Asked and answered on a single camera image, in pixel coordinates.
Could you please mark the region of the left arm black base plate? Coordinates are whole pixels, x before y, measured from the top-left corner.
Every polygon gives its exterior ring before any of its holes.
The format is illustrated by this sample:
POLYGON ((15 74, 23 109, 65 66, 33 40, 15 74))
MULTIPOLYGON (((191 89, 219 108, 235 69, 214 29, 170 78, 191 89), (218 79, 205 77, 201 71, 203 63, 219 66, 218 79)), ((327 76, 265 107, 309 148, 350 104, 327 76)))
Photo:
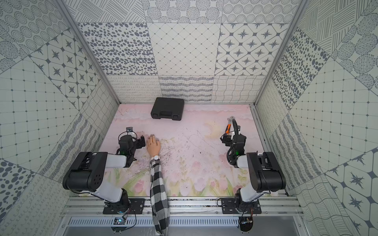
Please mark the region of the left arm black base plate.
POLYGON ((103 209, 103 214, 112 215, 112 214, 127 214, 129 210, 135 214, 141 214, 144 209, 144 198, 131 198, 128 203, 111 203, 105 201, 105 206, 103 209))

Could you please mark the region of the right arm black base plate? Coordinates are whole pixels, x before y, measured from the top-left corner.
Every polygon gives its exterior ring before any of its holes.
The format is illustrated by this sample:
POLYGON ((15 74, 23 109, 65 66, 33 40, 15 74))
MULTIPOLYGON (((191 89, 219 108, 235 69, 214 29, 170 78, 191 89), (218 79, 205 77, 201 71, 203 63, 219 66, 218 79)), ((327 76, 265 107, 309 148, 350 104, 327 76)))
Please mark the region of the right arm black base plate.
POLYGON ((236 200, 234 198, 220 198, 217 200, 220 202, 223 214, 261 214, 262 210, 259 201, 246 203, 236 200))

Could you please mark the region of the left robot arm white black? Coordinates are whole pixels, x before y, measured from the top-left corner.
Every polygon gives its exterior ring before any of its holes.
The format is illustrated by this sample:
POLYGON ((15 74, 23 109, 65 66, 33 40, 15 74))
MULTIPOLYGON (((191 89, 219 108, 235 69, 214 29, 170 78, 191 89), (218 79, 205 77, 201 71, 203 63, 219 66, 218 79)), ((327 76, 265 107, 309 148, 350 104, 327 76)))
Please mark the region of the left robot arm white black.
POLYGON ((133 131, 118 137, 115 154, 108 152, 80 152, 63 178, 63 188, 73 193, 90 193, 125 212, 131 207, 127 191, 104 179, 106 169, 129 168, 136 160, 136 150, 146 146, 144 136, 133 131))

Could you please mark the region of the black white checkered sleeve forearm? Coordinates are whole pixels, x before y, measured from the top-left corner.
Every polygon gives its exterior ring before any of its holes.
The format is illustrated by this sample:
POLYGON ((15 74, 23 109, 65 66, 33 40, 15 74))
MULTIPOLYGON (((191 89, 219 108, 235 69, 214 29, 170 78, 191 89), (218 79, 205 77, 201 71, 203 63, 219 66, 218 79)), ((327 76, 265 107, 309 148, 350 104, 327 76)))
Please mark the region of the black white checkered sleeve forearm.
POLYGON ((156 235, 167 236, 169 227, 170 209, 162 176, 160 160, 151 160, 151 188, 150 202, 152 219, 156 235))

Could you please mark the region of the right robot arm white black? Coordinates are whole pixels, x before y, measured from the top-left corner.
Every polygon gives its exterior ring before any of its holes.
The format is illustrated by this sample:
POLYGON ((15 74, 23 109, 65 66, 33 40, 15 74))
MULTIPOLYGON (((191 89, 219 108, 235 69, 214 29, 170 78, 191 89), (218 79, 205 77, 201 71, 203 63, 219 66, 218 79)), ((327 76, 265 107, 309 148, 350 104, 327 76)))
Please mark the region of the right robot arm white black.
POLYGON ((229 147, 226 154, 228 163, 249 173, 250 183, 235 193, 235 207, 238 209, 256 203, 264 194, 286 188, 286 179, 274 153, 244 153, 246 139, 246 136, 234 131, 226 131, 220 138, 229 147))

